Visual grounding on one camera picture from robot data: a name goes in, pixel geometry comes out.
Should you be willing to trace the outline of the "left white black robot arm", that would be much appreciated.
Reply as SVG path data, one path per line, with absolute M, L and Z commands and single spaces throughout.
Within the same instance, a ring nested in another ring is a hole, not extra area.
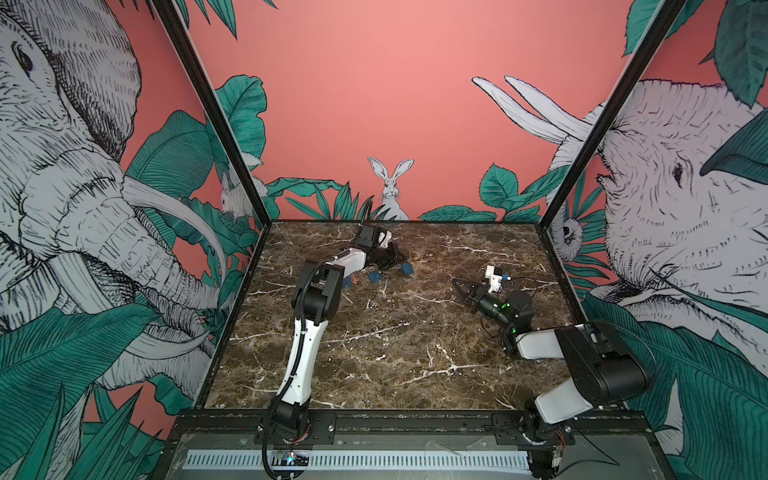
M 349 246 L 323 260 L 304 262 L 291 300 L 294 333 L 283 380 L 268 407 L 266 430 L 276 426 L 283 441 L 298 444 L 311 432 L 309 406 L 320 343 L 335 316 L 343 286 L 368 267 L 380 271 L 408 263 L 382 226 L 362 223 Z

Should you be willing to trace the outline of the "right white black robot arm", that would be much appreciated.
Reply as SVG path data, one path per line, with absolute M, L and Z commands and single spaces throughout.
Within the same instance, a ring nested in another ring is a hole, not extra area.
M 616 328 L 603 322 L 535 330 L 533 297 L 512 291 L 504 300 L 491 285 L 453 278 L 451 284 L 464 305 L 499 325 L 502 350 L 511 358 L 560 359 L 569 377 L 526 403 L 518 420 L 523 438 L 542 445 L 564 424 L 587 411 L 644 393 L 651 374 Z

